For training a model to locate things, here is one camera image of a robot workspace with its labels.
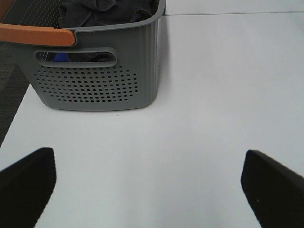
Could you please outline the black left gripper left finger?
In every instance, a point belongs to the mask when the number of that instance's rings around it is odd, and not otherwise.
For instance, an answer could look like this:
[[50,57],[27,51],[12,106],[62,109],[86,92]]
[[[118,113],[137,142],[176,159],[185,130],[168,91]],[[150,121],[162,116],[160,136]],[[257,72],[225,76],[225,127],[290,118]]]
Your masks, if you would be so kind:
[[0,171],[0,226],[33,228],[57,181],[52,148],[40,148]]

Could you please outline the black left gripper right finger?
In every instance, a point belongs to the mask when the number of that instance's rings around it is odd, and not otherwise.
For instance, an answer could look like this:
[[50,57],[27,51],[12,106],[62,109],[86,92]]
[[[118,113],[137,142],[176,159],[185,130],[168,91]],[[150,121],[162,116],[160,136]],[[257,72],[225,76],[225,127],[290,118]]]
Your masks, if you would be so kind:
[[246,152],[244,195],[263,228],[304,226],[304,178],[261,151]]

